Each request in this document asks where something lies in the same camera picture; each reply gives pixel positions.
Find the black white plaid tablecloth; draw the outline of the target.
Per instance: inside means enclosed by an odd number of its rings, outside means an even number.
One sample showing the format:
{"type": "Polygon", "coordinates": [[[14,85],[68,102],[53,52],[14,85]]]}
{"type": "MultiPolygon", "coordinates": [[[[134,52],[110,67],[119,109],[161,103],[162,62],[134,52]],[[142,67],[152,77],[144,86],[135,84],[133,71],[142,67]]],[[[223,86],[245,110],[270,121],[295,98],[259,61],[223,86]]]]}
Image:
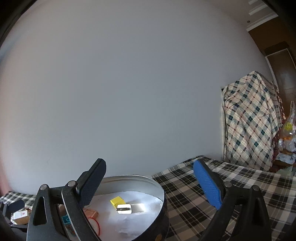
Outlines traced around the black white plaid tablecloth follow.
{"type": "MultiPolygon", "coordinates": [[[[164,190],[169,217],[165,240],[295,240],[295,178],[196,157],[151,178],[164,190]],[[220,176],[226,193],[212,206],[193,164],[203,160],[220,176]]],[[[1,240],[69,240],[59,205],[80,211],[77,180],[60,187],[44,184],[34,201],[29,224],[17,229],[1,218],[1,240]]]]}

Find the Danisa cookie tin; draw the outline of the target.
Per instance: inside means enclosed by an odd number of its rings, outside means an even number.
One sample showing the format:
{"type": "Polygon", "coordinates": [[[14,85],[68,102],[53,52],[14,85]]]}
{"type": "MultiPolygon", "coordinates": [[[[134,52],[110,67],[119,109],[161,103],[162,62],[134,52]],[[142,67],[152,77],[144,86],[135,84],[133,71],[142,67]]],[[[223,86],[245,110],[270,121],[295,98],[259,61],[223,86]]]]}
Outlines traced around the Danisa cookie tin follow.
{"type": "Polygon", "coordinates": [[[151,178],[139,175],[86,175],[74,196],[80,211],[59,205],[69,240],[165,240],[169,231],[167,198],[151,178]]]}

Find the plastic bag with smiley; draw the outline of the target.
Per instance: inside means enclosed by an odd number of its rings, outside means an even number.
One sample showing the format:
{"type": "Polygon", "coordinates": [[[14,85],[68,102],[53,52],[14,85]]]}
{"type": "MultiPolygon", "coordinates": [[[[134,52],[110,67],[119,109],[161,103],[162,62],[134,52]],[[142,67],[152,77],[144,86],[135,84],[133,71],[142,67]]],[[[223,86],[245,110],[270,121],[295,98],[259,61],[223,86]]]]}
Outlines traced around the plastic bag with smiley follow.
{"type": "Polygon", "coordinates": [[[277,142],[280,151],[286,150],[295,153],[295,103],[290,102],[290,114],[280,130],[277,142]]]}

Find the small yellow toy block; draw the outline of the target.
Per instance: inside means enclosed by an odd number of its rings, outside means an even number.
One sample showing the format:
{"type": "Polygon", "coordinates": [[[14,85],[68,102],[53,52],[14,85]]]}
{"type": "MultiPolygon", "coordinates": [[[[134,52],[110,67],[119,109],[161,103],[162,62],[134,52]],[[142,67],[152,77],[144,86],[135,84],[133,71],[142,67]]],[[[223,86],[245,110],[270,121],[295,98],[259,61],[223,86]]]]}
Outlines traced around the small yellow toy block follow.
{"type": "Polygon", "coordinates": [[[122,204],[126,204],[126,202],[124,201],[123,198],[121,198],[120,196],[114,197],[110,200],[112,206],[117,209],[118,205],[122,205],[122,204]]]}

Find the plaid covered furniture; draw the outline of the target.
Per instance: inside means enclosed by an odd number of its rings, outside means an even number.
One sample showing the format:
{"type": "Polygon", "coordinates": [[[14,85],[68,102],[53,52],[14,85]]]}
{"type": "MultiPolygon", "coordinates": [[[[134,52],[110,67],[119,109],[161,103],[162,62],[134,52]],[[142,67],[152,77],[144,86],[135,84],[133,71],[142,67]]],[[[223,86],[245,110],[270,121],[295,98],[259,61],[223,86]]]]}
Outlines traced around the plaid covered furniture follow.
{"type": "Polygon", "coordinates": [[[224,87],[222,113],[224,161],[268,171],[285,121],[276,85],[257,71],[248,73],[224,87]]]}

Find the white card box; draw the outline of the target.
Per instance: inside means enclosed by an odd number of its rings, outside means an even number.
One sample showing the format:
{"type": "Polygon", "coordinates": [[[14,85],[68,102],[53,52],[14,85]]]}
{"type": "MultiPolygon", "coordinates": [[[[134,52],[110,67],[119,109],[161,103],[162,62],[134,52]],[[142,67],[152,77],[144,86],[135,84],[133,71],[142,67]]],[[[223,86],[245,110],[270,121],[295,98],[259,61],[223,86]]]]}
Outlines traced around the white card box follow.
{"type": "Polygon", "coordinates": [[[11,216],[11,222],[15,225],[27,225],[31,216],[31,209],[16,211],[11,216]]]}

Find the white power adapter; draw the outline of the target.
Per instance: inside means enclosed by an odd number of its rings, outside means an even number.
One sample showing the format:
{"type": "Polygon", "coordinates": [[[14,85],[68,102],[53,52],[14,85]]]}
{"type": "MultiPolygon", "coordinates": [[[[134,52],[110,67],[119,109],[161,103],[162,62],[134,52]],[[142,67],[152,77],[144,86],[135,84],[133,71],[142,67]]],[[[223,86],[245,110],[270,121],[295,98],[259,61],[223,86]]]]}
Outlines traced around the white power adapter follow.
{"type": "Polygon", "coordinates": [[[118,205],[116,211],[118,214],[132,214],[132,206],[130,204],[118,205]]]}

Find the red rubber band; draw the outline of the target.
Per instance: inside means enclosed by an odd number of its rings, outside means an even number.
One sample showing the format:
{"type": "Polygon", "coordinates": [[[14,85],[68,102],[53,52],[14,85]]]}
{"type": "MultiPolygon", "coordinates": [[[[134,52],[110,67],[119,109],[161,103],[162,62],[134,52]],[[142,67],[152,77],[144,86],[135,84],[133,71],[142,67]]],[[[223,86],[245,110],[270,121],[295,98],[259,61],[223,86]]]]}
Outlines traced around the red rubber band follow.
{"type": "Polygon", "coordinates": [[[97,235],[100,235],[100,226],[99,226],[98,221],[92,217],[89,217],[88,221],[91,224],[92,228],[94,229],[95,233],[97,235]]]}

